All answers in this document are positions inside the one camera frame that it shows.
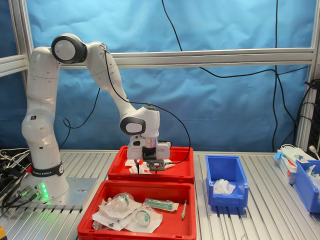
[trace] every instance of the blue fabric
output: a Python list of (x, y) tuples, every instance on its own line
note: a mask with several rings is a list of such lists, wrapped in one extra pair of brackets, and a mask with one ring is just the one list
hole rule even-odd
[(17, 55), (8, 1), (0, 1), (0, 58)]
[[(310, 47), (315, 2), (279, 2), (279, 48)], [(275, 46), (274, 0), (165, 0), (165, 4), (185, 51)], [(34, 0), (27, 1), (27, 6), (35, 47), (50, 46), (57, 35), (73, 33), (86, 43), (104, 42), (112, 52), (179, 50), (161, 0), (83, 0), (81, 3), (76, 0)], [(278, 72), (300, 67), (303, 66), (278, 66)], [(267, 68), (274, 67), (207, 69), (227, 76)], [(274, 73), (227, 79), (216, 78), (199, 68), (120, 69), (120, 73), (129, 99), (152, 102), (176, 114), (185, 123), (195, 150), (272, 150)], [(286, 106), (293, 116), (303, 97), (306, 76), (306, 69), (280, 76)], [(0, 84), (7, 88), (13, 83), (0, 81)], [(9, 99), (13, 93), (3, 87), (1, 94)], [(82, 124), (92, 110), (97, 92), (98, 87), (88, 70), (60, 71), (54, 123), (59, 144), (68, 133), (63, 118), (68, 118), (73, 127)], [(18, 106), (25, 106), (24, 99), (10, 99)], [(275, 145), (279, 147), (293, 129), (293, 123), (284, 111), (279, 85), (275, 106), (278, 118)], [(20, 137), (20, 112), (17, 116), (17, 109), (12, 105), (3, 108), (11, 121), (0, 119), (0, 147), (25, 145)], [(170, 140), (175, 146), (188, 145), (184, 128), (168, 113), (160, 113), (159, 132), (160, 139)], [(71, 130), (63, 148), (119, 149), (128, 142), (129, 137), (119, 128), (116, 105), (108, 93), (101, 91), (91, 118), (83, 127)]]

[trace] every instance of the box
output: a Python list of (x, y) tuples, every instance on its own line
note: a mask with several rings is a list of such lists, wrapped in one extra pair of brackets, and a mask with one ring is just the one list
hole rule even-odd
[(320, 200), (318, 199), (319, 190), (314, 186), (306, 174), (306, 170), (313, 165), (315, 165), (313, 172), (320, 174), (320, 161), (309, 160), (309, 163), (300, 163), (296, 161), (295, 163), (297, 164), (297, 168), (294, 187), (305, 208), (310, 213), (320, 213)]
[[(194, 170), (194, 151), (190, 148), (190, 153), (186, 160), (176, 164), (173, 167), (165, 169), (165, 171), (151, 172), (151, 174), (132, 174), (129, 172), (130, 166), (125, 166), (127, 161), (128, 146), (120, 148), (115, 156), (113, 163), (108, 171), (109, 180), (120, 181), (143, 181), (143, 182), (171, 182), (171, 183), (194, 183), (195, 170)], [(173, 146), (170, 148), (170, 160), (180, 162), (183, 160), (189, 148)]]
[[(95, 230), (92, 215), (99, 210), (102, 199), (129, 193), (134, 200), (143, 203), (146, 198), (170, 200), (179, 203), (177, 211), (154, 209), (162, 213), (162, 222), (153, 233), (131, 232), (126, 229)], [(181, 220), (184, 202), (187, 200), (185, 218)], [(189, 183), (140, 182), (107, 180), (101, 183), (78, 227), (79, 240), (196, 240), (195, 188)]]
[(294, 184), (296, 180), (296, 172), (297, 172), (296, 165), (285, 156), (281, 156), (279, 160), (277, 159), (274, 159), (274, 160), (278, 163), (288, 184)]
[[(240, 207), (248, 205), (249, 185), (238, 156), (206, 155), (206, 190), (211, 206)], [(214, 193), (217, 180), (228, 180), (235, 185), (232, 194)]]

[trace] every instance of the aluminum frame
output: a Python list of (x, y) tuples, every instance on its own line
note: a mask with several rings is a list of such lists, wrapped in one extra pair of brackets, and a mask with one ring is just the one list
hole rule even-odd
[[(309, 67), (307, 82), (309, 83), (312, 79), (320, 78), (320, 58), (319, 56), (319, 35), (320, 35), (320, 0), (316, 1), (316, 8), (314, 14), (314, 24), (313, 24), (313, 33), (312, 33), (312, 43), (311, 47), (314, 49), (312, 64)], [(316, 100), (317, 91), (311, 89), (305, 98), (306, 102), (314, 103)], [(305, 116), (309, 119), (312, 119), (314, 114), (314, 105), (313, 104), (305, 104), (301, 115)], [(300, 124), (298, 126), (297, 138), (295, 144), (300, 147), (303, 151), (307, 151), (309, 135), (311, 129), (311, 122), (306, 118), (300, 119)]]
[[(24, 56), (26, 65), (34, 49), (26, 0), (8, 0), (14, 35), (19, 55)], [(123, 69), (149, 68), (195, 68), (220, 66), (259, 66), (259, 65), (310, 65), (307, 80), (320, 77), (318, 58), (320, 34), (320, 0), (316, 1), (313, 37), (308, 48), (262, 48), (262, 49), (229, 49), (205, 51), (172, 51), (172, 52), (124, 52), (113, 53), (115, 62)], [(22, 71), (24, 85), (27, 84), (26, 66), (21, 58), (9, 57), (0, 59), (0, 77)], [(64, 69), (85, 69), (83, 64), (63, 65)], [(315, 102), (316, 91), (311, 90), (306, 98)], [(313, 105), (306, 104), (302, 114), (312, 118)], [(303, 150), (307, 149), (311, 123), (303, 118), (298, 128), (296, 144)]]

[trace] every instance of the robot logo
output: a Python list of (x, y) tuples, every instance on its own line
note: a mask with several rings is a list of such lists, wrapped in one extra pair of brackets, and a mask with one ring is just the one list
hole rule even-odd
[(64, 167), (61, 165), (59, 168), (59, 173), (63, 174), (64, 173)]

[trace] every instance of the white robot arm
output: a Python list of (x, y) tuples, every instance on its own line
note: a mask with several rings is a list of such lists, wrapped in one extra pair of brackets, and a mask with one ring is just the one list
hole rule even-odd
[(107, 46), (97, 41), (86, 44), (74, 34), (61, 34), (51, 47), (33, 50), (28, 68), (27, 113), (22, 134), (30, 148), (33, 166), (29, 180), (24, 179), (21, 188), (31, 186), (42, 190), (44, 184), (50, 196), (40, 191), (41, 201), (57, 198), (68, 190), (53, 126), (60, 66), (76, 63), (87, 66), (94, 81), (110, 93), (119, 109), (120, 129), (131, 136), (127, 158), (143, 159), (151, 171), (164, 171), (164, 159), (170, 157), (171, 143), (158, 141), (159, 111), (150, 105), (140, 109), (132, 106)]

